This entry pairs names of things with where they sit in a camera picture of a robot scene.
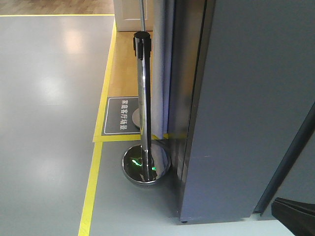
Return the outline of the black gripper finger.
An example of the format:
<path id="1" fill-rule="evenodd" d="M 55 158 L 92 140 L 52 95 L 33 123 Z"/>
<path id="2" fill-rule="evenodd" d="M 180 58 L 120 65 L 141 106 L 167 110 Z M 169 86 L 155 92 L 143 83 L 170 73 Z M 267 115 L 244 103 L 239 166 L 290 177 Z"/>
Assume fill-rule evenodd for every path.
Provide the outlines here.
<path id="1" fill-rule="evenodd" d="M 295 236 L 315 235 L 315 205 L 275 198 L 271 205 L 272 215 Z"/>

